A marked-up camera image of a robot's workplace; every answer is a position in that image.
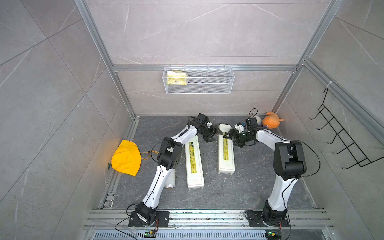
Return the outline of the cream wrap dispenser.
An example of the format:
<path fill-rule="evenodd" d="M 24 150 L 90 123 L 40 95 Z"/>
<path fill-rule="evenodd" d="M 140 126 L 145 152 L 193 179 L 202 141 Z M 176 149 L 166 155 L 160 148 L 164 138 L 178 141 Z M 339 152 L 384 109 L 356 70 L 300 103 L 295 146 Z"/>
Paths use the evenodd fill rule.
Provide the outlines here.
<path fill-rule="evenodd" d="M 194 136 L 185 144 L 185 153 L 188 189 L 203 189 L 205 180 L 198 136 Z"/>
<path fill-rule="evenodd" d="M 218 129 L 223 133 L 232 129 L 230 125 L 219 124 Z M 233 140 L 224 139 L 223 135 L 218 135 L 218 173 L 230 174 L 235 172 Z"/>

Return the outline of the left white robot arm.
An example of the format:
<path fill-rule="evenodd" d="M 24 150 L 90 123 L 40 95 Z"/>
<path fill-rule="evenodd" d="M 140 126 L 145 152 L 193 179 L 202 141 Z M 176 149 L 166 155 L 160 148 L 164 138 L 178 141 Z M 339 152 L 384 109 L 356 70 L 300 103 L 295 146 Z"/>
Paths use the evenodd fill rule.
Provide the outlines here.
<path fill-rule="evenodd" d="M 216 133 L 217 127 L 208 116 L 200 113 L 197 117 L 189 116 L 187 125 L 178 134 L 163 138 L 156 160 L 156 174 L 146 196 L 135 208 L 140 220 L 147 225 L 152 225 L 156 220 L 156 210 L 165 182 L 174 171 L 176 161 L 180 160 L 183 146 L 199 134 L 206 142 L 212 142 Z"/>

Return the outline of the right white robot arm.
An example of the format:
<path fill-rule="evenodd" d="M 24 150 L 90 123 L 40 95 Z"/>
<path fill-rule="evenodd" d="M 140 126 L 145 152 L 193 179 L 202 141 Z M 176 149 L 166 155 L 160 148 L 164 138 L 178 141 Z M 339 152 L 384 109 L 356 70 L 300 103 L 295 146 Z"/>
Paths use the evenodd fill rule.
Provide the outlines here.
<path fill-rule="evenodd" d="M 221 130 L 225 139 L 238 147 L 247 142 L 263 143 L 274 151 L 273 169 L 276 174 L 274 187 L 266 200 L 262 220 L 267 226 L 283 223 L 288 213 L 288 201 L 298 179 L 307 171 L 303 145 L 299 141 L 289 141 L 260 126 L 256 118 L 247 118 L 228 130 Z"/>

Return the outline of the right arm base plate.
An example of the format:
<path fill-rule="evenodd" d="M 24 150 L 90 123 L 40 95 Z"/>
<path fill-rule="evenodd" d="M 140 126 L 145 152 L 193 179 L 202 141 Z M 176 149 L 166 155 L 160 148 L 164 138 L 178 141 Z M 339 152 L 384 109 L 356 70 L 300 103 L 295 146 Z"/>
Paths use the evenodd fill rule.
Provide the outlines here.
<path fill-rule="evenodd" d="M 287 211 L 245 211 L 250 227 L 289 227 Z"/>

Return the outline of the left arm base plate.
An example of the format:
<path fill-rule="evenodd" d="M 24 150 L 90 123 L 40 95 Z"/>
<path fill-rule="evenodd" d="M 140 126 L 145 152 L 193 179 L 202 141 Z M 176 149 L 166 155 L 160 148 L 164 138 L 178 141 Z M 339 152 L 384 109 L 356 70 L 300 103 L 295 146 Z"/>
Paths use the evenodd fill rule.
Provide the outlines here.
<path fill-rule="evenodd" d="M 155 211 L 149 214 L 148 218 L 133 211 L 129 217 L 129 227 L 159 227 L 166 228 L 169 225 L 170 212 Z"/>

